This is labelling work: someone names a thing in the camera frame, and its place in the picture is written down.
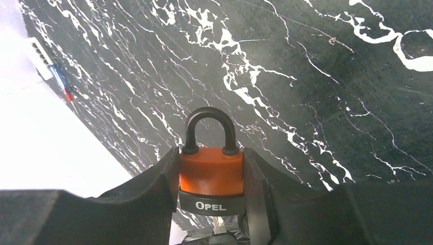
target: padlock body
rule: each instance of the padlock body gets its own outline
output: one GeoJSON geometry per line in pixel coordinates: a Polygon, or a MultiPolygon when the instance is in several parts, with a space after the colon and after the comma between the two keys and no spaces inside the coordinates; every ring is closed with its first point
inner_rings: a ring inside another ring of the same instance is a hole
{"type": "Polygon", "coordinates": [[[234,196],[244,193],[244,153],[234,156],[221,148],[200,148],[193,155],[181,154],[180,189],[209,196],[234,196]]]}

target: black marble surface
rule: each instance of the black marble surface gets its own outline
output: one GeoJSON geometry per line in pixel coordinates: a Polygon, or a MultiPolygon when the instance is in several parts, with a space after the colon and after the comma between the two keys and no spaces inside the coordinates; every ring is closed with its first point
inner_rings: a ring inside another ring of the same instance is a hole
{"type": "MultiPolygon", "coordinates": [[[[133,176],[182,145],[191,111],[214,106],[233,118],[239,145],[311,188],[433,180],[433,1],[21,8],[75,87],[81,120],[133,176]]],[[[198,142],[222,145],[221,131],[204,120],[198,142]]],[[[174,220],[210,226],[182,211],[174,220]]]]}

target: black shackle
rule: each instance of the black shackle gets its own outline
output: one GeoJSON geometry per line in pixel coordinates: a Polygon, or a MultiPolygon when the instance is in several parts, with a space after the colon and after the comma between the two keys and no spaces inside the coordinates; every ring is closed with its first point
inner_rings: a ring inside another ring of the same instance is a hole
{"type": "Polygon", "coordinates": [[[216,119],[223,125],[226,134],[226,145],[223,147],[223,154],[228,156],[236,155],[239,152],[239,147],[236,145],[236,133],[233,121],[224,111],[213,107],[202,107],[189,115],[186,120],[186,142],[182,148],[182,153],[193,155],[199,151],[199,147],[196,145],[196,125],[204,118],[216,119]]]}

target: screwdriver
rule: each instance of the screwdriver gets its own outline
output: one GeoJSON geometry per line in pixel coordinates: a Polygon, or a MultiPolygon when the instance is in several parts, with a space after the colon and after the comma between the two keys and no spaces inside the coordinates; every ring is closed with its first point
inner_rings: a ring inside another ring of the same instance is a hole
{"type": "Polygon", "coordinates": [[[79,113],[74,104],[72,89],[60,68],[52,62],[40,42],[35,37],[28,38],[27,44],[28,45],[25,46],[25,51],[27,51],[30,60],[35,65],[42,78],[44,80],[49,80],[52,77],[56,79],[57,85],[63,91],[66,99],[70,102],[76,115],[78,116],[79,113]]]}
{"type": "Polygon", "coordinates": [[[71,90],[70,85],[67,82],[66,78],[63,76],[62,71],[55,64],[49,65],[48,66],[48,70],[50,70],[51,74],[56,79],[57,85],[63,91],[63,93],[66,96],[66,99],[70,102],[70,104],[74,108],[74,111],[78,115],[78,110],[77,110],[77,108],[75,107],[75,104],[74,104],[74,97],[72,96],[72,90],[71,90]]]}

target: orange padlock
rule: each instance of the orange padlock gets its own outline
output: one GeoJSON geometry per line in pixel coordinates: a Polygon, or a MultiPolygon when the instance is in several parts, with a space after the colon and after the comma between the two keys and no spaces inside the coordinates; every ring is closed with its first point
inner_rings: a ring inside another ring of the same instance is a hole
{"type": "Polygon", "coordinates": [[[188,117],[186,142],[180,155],[181,209],[208,216],[230,216],[245,211],[244,154],[236,145],[232,120],[222,110],[203,107],[188,117]],[[196,145],[196,124],[214,118],[225,131],[223,148],[200,148],[196,145]]]}

